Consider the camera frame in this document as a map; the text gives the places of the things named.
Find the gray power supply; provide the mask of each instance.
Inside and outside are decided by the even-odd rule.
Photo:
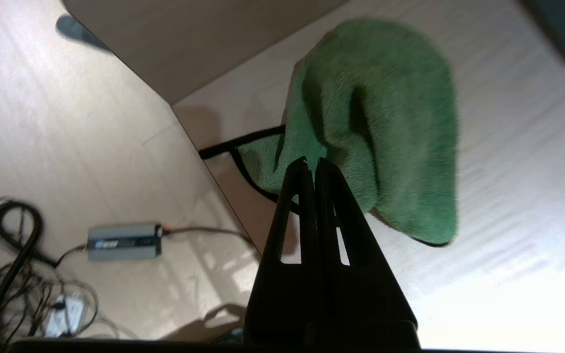
[[[88,230],[88,259],[118,261],[152,259],[161,254],[161,224],[101,226]]]

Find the black cable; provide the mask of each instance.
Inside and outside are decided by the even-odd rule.
[[[62,263],[62,261],[66,257],[73,254],[74,252],[85,251],[86,249],[87,249],[87,244],[82,244],[82,245],[76,246],[75,248],[71,248],[71,249],[65,251],[65,253],[58,259],[58,261],[56,261],[56,267],[60,266],[60,263]]]
[[[211,227],[185,227],[185,228],[163,228],[163,235],[172,235],[172,234],[179,234],[179,233],[187,233],[187,232],[213,232],[213,233],[226,233],[232,235],[240,235],[244,237],[241,232],[237,232],[235,230],[228,230],[228,229],[221,229],[221,228],[211,228]]]
[[[16,234],[4,226],[4,219],[13,211],[20,211]],[[26,216],[32,221],[29,237],[23,235]],[[8,248],[18,253],[12,263],[0,268],[0,352],[6,349],[7,344],[12,342],[14,337],[34,336],[39,330],[44,335],[45,329],[42,324],[52,310],[55,286],[61,288],[74,286],[79,288],[80,292],[90,293],[92,297],[90,301],[85,300],[86,303],[92,303],[94,306],[92,318],[72,332],[71,336],[79,335],[98,315],[97,293],[93,288],[80,281],[64,281],[55,271],[66,257],[74,252],[86,250],[86,246],[76,246],[65,252],[58,260],[54,260],[36,249],[42,233],[43,219],[34,206],[8,197],[0,198],[0,240],[4,240]],[[53,268],[57,280],[47,279],[36,272],[32,268],[32,261],[39,261]],[[62,294],[63,298],[67,295],[65,290]]]
[[[14,208],[20,208],[21,210],[25,210],[25,211],[29,212],[29,214],[31,214],[33,219],[34,219],[34,228],[32,229],[31,234],[29,235],[29,238],[27,239],[27,242],[20,249],[19,255],[16,257],[16,259],[14,259],[12,265],[10,266],[10,269],[6,272],[6,275],[4,276],[4,278],[3,278],[3,280],[0,284],[0,321],[1,321],[1,312],[2,312],[2,309],[3,309],[2,304],[3,304],[3,301],[6,297],[6,293],[10,289],[10,286],[12,285],[14,278],[16,277],[16,275],[21,270],[23,264],[25,264],[27,259],[29,259],[31,252],[34,250],[34,247],[36,246],[41,235],[43,234],[43,222],[42,222],[41,216],[40,216],[40,214],[38,214],[38,210],[36,210],[36,208],[34,208],[33,206],[30,206],[30,205],[27,205],[26,203],[22,203],[22,202],[7,201],[6,203],[3,203],[2,205],[0,205],[0,235],[1,235],[2,239],[7,241],[14,248],[18,248],[18,246],[21,245],[20,242],[16,243],[16,241],[14,241],[13,236],[8,234],[3,227],[4,216],[6,215],[7,212],[9,212],[9,210],[12,210]]]
[[[4,226],[4,218],[9,212],[13,210],[21,211],[20,232],[17,235],[9,232],[9,230],[7,230]],[[40,213],[38,213],[38,210],[36,210],[34,206],[29,205],[28,203],[7,197],[0,197],[0,237],[12,250],[19,253],[23,248],[22,240],[20,238],[23,232],[26,212],[31,215],[34,225],[31,234],[38,233],[38,236],[40,237],[43,232],[43,217],[41,217]],[[56,261],[52,257],[49,257],[48,255],[43,254],[39,250],[36,250],[34,248],[34,245],[30,246],[27,249],[28,257],[31,257],[32,259],[35,259],[37,261],[41,261],[42,263],[52,266],[53,268],[58,267],[58,261]]]

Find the label on adapter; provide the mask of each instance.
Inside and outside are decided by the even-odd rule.
[[[97,239],[88,242],[89,250],[110,250],[121,248],[134,248],[137,246],[155,246],[159,241],[158,237],[124,237]]]
[[[47,328],[45,329],[45,337],[60,337],[63,333],[75,334],[82,324],[82,320],[86,313],[86,304],[84,300],[76,296],[59,295],[56,303],[65,303],[63,309],[51,309],[51,316]]]

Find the electrical cord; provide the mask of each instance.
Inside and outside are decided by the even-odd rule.
[[[4,219],[13,211],[20,212],[19,226],[16,233],[4,226]],[[29,236],[24,236],[26,217],[32,223]],[[56,272],[62,261],[74,252],[86,250],[85,245],[76,246],[65,252],[57,260],[36,249],[43,233],[43,219],[40,212],[29,203],[9,197],[0,198],[0,241],[10,250],[17,252],[17,257],[0,268],[0,352],[4,351],[14,337],[31,337],[45,333],[43,322],[54,308],[56,299],[54,288],[60,288],[60,294],[67,294],[67,287],[74,287],[79,292],[90,295],[94,313],[87,323],[75,332],[69,328],[67,335],[74,337],[85,331],[95,321],[98,312],[97,293],[88,284],[81,281],[65,281]],[[46,264],[52,269],[56,279],[41,275],[32,266],[32,261]]]
[[[120,339],[121,336],[119,335],[119,333],[125,333],[125,335],[130,339],[140,340],[139,336],[137,336],[134,332],[130,331],[130,329],[117,324],[111,319],[108,319],[108,317],[101,311],[99,312],[99,316],[97,317],[97,323],[108,326],[108,328],[112,330],[112,333],[114,335],[113,338]]]
[[[256,245],[254,245],[251,239],[246,237],[243,233],[237,232],[236,230],[201,227],[201,226],[184,227],[184,228],[172,228],[170,226],[163,226],[163,237],[171,237],[172,235],[187,233],[187,232],[209,232],[209,233],[231,234],[239,237],[242,241],[247,243],[247,245],[250,246],[251,248],[256,248]]]

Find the power adapter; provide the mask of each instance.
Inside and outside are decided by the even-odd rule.
[[[51,310],[45,337],[75,334],[86,315],[86,308],[86,303],[79,295],[59,295]]]
[[[161,254],[162,237],[163,226],[158,223],[93,227],[88,230],[88,259],[152,259]]]

